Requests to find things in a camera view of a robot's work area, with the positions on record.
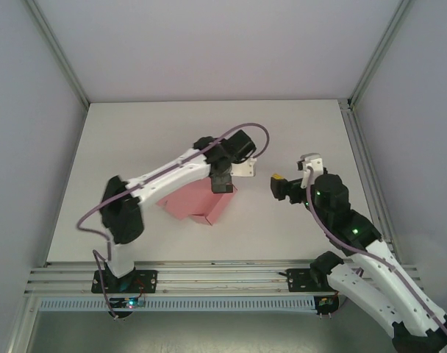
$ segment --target wire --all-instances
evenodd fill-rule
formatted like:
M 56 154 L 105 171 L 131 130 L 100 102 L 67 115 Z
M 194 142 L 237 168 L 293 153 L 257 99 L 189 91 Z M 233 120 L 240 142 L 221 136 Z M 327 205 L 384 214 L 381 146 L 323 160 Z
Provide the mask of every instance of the wire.
M 374 259 L 374 260 L 378 261 L 379 263 L 381 263 L 382 265 L 386 266 L 389 270 L 391 270 L 401 280 L 401 282 L 405 285 L 405 287 L 408 289 L 408 291 L 413 295 L 413 297 L 415 297 L 415 299 L 418 301 L 418 303 L 420 303 L 422 308 L 428 313 L 428 315 L 432 318 L 432 320 L 436 323 L 436 325 L 438 325 L 439 328 L 441 328 L 441 330 L 444 332 L 444 334 L 447 337 L 447 328 L 439 320 L 439 318 L 437 318 L 436 314 L 429 308 L 429 306 L 426 304 L 426 302 L 424 302 L 424 300 L 419 296 L 419 294 L 416 293 L 416 290 L 411 286 L 411 284 L 408 282 L 408 280 L 400 272 L 398 272 L 398 269 L 394 265 L 390 264 L 386 260 L 383 260 L 381 257 L 378 257 L 377 255 L 371 254 L 369 252 L 365 252 L 363 250 L 359 250 L 357 248 L 354 248 L 353 246 L 350 246 L 350 245 L 342 242 L 333 233 L 331 233 L 328 228 L 325 227 L 325 225 L 323 224 L 321 219 L 318 217 L 318 215 L 315 211 L 315 208 L 313 207 L 312 195 L 311 195 L 311 190 L 310 190 L 311 189 L 310 186 L 314 182 L 313 168 L 308 167 L 308 170 L 310 171 L 310 175 L 309 175 L 309 182 L 308 182 L 308 186 L 307 186 L 307 190 L 306 190 L 307 201 L 309 202 L 310 212 L 312 213 L 313 218 L 317 222 L 318 226 L 320 226 L 320 228 L 324 231 L 326 236 L 331 241 L 336 243 L 338 246 L 341 246 L 342 248 L 344 248 L 350 252 L 353 252 L 355 254 L 365 255 L 371 259 Z
M 111 303 L 109 301 L 109 298 L 107 298 L 107 294 L 106 294 L 106 288 L 104 286 L 104 278 L 103 278 L 103 271 L 101 269 L 101 264 L 99 263 L 99 259 L 103 260 L 103 262 L 106 261 L 106 259 L 104 259 L 104 257 L 101 256 L 101 254 L 99 254 L 96 250 L 93 250 L 93 256 L 94 256 L 94 260 L 96 260 L 96 265 L 98 266 L 98 270 L 99 270 L 99 282 L 101 283 L 101 289 L 103 291 L 103 297 L 104 300 L 106 302 L 107 307 L 109 308 L 109 311 L 111 312 L 112 316 L 114 317 L 114 320 L 117 319 L 119 316 L 115 313 L 114 309 L 111 306 Z
M 209 151 L 211 148 L 213 148 L 214 146 L 216 146 L 219 142 L 221 142 L 227 135 L 230 135 L 231 133 L 233 133 L 234 131 L 237 131 L 239 129 L 242 129 L 244 127 L 250 127 L 250 126 L 254 126 L 254 127 L 258 127 L 260 128 L 266 136 L 266 142 L 265 145 L 263 146 L 261 152 L 256 153 L 254 155 L 254 158 L 259 157 L 260 155 L 262 155 L 263 153 L 265 153 L 266 149 L 269 146 L 269 141 L 270 141 L 270 136 L 269 136 L 269 131 L 268 129 L 266 129 L 263 125 L 258 124 L 258 123 L 244 123 L 244 124 L 240 124 L 237 126 L 232 127 L 230 130 L 226 131 L 225 133 L 222 134 L 222 136 L 220 136 L 219 138 L 216 138 L 213 142 L 211 142 L 208 146 L 206 146 L 205 148 L 203 148 L 202 150 L 196 152 L 195 154 L 192 154 L 191 156 L 183 159 L 181 161 L 181 164 L 187 163 L 191 160 L 193 160 L 194 158 L 196 158 L 197 156 L 200 156 L 201 154 L 206 153 L 207 151 Z M 107 260 L 111 261 L 111 237 L 105 233 L 102 232 L 100 230 L 97 229 L 92 229 L 92 228 L 86 228 L 83 227 L 83 223 L 89 218 L 91 217 L 94 213 L 98 212 L 101 208 L 107 206 L 108 204 L 110 204 L 111 202 L 114 202 L 115 200 L 120 199 L 121 197 L 124 197 L 126 195 L 129 195 L 130 193 L 133 193 L 134 191 L 143 188 L 143 186 L 145 186 L 146 184 L 162 177 L 163 175 L 169 173 L 170 171 L 173 171 L 174 169 L 177 169 L 180 166 L 180 164 L 174 164 L 152 176 L 150 176 L 148 179 L 146 179 L 145 181 L 143 181 L 141 184 L 137 184 L 136 186 L 133 186 L 132 188 L 125 190 L 122 193 L 119 193 L 117 195 L 114 195 L 113 197 L 104 200 L 102 203 L 98 204 L 97 206 L 93 207 L 91 210 L 89 210 L 88 212 L 85 213 L 84 216 L 82 216 L 78 222 L 76 223 L 76 228 L 81 231 L 81 232 L 89 232 L 89 233 L 93 233 L 93 234 L 97 234 L 102 236 L 104 239 L 106 239 L 107 242 Z
M 142 281 L 140 281 L 138 278 L 135 280 L 135 282 L 138 284 L 138 285 L 140 285 L 141 287 L 140 287 L 140 295 L 136 298 L 136 299 L 139 299 L 141 296 L 142 296 L 142 294 L 143 294 L 143 290 L 145 289 L 145 285 L 142 283 Z

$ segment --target pink box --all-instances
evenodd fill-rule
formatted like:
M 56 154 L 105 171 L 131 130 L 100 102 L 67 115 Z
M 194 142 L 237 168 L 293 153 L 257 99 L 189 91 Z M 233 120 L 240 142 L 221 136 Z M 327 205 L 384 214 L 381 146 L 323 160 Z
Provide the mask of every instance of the pink box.
M 206 178 L 170 193 L 159 200 L 157 205 L 179 220 L 190 217 L 197 223 L 212 226 L 236 192 L 234 186 L 232 193 L 213 193 L 210 178 Z

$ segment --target white wall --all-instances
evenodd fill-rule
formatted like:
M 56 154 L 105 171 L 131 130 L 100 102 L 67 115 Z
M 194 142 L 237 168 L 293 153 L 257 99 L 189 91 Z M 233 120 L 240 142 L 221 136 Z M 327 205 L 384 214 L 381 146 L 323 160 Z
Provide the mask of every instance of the white wall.
M 82 116 L 22 1 L 0 0 L 0 352 L 47 244 Z
M 347 98 L 398 0 L 37 0 L 92 102 Z
M 447 309 L 447 0 L 417 0 L 358 109 L 401 249 Z

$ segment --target yellow object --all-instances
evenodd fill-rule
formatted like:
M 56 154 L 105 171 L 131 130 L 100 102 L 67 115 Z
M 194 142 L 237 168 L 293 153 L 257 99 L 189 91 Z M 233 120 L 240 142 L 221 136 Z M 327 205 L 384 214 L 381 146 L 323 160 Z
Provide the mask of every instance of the yellow object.
M 280 176 L 280 175 L 277 174 L 277 173 L 273 174 L 273 178 L 274 178 L 274 179 L 277 179 L 277 180 L 283 180 L 283 179 L 284 179 L 283 176 Z

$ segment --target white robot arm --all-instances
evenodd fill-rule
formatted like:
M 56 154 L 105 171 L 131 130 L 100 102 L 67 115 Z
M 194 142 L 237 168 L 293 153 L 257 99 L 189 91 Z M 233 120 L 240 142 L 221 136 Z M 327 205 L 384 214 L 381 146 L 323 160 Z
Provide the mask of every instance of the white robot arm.
M 446 312 L 398 264 L 373 224 L 351 209 L 348 188 L 338 175 L 328 174 L 319 154 L 302 156 L 298 168 L 301 179 L 273 176 L 274 197 L 304 203 L 330 242 L 366 271 L 378 289 L 332 252 L 311 264 L 312 278 L 345 294 L 374 318 L 398 352 L 439 352 L 447 344 Z
M 254 176 L 256 158 L 251 156 L 256 147 L 243 130 L 203 153 L 213 141 L 211 137 L 199 139 L 193 148 L 151 173 L 127 181 L 115 176 L 108 182 L 103 201 L 130 191 L 100 209 L 102 223 L 113 236 L 107 270 L 115 278 L 134 270 L 133 241 L 144 230 L 140 206 L 145 209 L 175 190 L 207 177 L 211 178 L 214 193 L 231 193 L 232 177 Z

